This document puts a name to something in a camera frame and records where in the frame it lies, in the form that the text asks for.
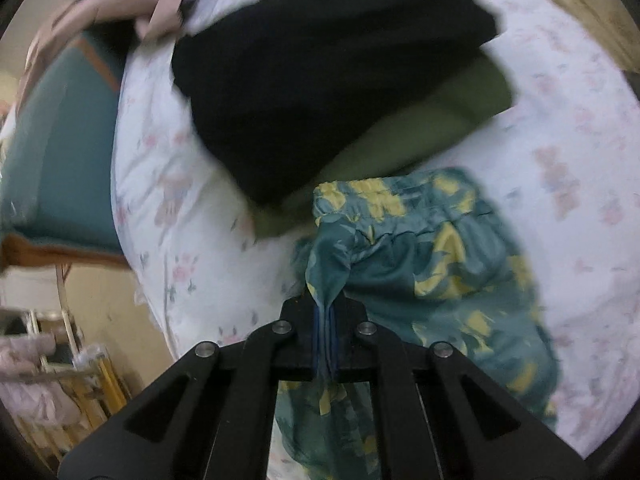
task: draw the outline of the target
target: orange stripe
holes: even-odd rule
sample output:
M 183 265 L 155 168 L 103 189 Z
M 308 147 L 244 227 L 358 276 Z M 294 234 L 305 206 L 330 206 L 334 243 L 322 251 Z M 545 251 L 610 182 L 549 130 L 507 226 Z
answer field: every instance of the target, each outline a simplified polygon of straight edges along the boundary
M 116 76 L 113 75 L 108 65 L 100 58 L 100 55 L 95 51 L 91 43 L 85 38 L 78 38 L 72 43 L 72 46 L 82 52 L 86 60 L 94 67 L 95 71 L 102 76 L 111 90 L 120 92 L 120 82 Z

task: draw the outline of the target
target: black garment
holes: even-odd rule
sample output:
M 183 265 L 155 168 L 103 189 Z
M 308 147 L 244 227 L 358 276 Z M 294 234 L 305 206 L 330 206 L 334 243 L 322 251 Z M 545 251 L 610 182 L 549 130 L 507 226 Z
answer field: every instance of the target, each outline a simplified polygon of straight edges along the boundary
M 178 41 L 172 69 L 204 145 L 264 205 L 495 34 L 472 0 L 262 0 Z

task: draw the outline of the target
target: mattress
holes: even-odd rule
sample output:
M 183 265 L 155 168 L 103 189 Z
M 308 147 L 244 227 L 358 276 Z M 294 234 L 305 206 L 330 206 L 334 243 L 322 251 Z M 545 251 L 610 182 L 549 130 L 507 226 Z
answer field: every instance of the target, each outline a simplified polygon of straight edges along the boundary
M 200 0 L 191 31 L 255 0 Z M 640 106 L 612 59 L 551 0 L 478 0 L 514 107 L 426 163 L 462 166 L 512 224 L 561 361 L 556 431 L 583 456 L 640 396 Z M 302 289 L 302 232 L 255 240 L 241 193 L 194 135 L 172 86 L 173 44 L 143 45 L 124 76 L 112 202 L 124 252 L 175 358 L 231 344 Z M 304 478 L 274 428 L 270 478 Z

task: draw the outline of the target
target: triangular cutout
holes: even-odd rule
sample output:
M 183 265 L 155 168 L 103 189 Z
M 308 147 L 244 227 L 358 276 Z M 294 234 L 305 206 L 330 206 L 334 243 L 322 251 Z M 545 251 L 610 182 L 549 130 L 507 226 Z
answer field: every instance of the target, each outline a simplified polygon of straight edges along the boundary
M 460 384 L 465 391 L 466 398 L 485 439 L 494 440 L 520 427 L 520 423 L 478 386 L 473 379 L 463 376 L 460 379 Z
M 161 442 L 188 384 L 187 375 L 176 377 L 166 389 L 126 422 L 126 430 L 150 442 Z

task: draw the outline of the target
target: metal screw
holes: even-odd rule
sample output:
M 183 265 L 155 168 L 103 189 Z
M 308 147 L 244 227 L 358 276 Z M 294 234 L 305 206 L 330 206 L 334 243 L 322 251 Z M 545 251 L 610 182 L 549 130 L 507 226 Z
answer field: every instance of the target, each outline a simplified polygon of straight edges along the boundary
M 196 355 L 198 357 L 211 357 L 216 353 L 216 345 L 211 341 L 203 341 L 196 346 Z
M 438 357 L 446 359 L 447 357 L 451 357 L 453 355 L 453 346 L 444 341 L 437 342 L 435 345 L 433 345 L 433 353 Z
M 287 334 L 291 332 L 291 323 L 284 319 L 279 319 L 271 325 L 271 330 L 273 330 L 276 334 Z
M 358 325 L 358 333 L 362 335 L 374 335 L 377 327 L 370 321 L 363 321 Z

